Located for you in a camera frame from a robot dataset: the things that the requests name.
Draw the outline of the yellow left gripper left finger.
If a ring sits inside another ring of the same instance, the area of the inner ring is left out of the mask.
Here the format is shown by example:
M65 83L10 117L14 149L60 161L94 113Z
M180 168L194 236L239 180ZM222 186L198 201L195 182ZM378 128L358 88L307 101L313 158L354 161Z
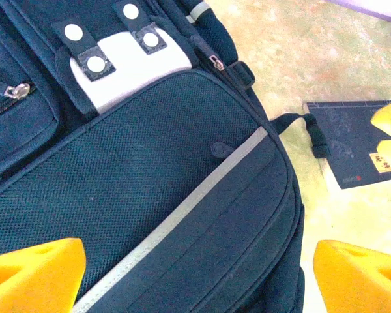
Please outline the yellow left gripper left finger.
M0 255L0 313L71 313L85 267L79 238Z

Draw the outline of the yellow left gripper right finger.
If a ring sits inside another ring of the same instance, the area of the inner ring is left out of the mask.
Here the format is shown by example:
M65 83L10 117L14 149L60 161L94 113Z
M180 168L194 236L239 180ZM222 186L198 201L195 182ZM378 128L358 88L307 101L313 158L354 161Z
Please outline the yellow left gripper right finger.
M391 255L322 240L313 272L327 313L391 313Z

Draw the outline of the dark blue book gold label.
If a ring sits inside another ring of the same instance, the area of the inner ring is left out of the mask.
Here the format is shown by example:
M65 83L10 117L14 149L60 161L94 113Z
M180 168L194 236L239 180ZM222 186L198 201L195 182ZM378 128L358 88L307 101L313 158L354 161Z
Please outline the dark blue book gold label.
M391 137L371 124L371 118L391 100L305 102L315 116L331 155L319 160L331 192L391 181L391 165L377 152Z

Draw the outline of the navy blue backpack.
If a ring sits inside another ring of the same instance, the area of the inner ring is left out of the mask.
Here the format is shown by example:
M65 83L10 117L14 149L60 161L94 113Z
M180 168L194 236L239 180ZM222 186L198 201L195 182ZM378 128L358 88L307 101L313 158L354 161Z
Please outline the navy blue backpack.
M0 0L0 255L81 239L71 313L302 313L254 81L206 0Z

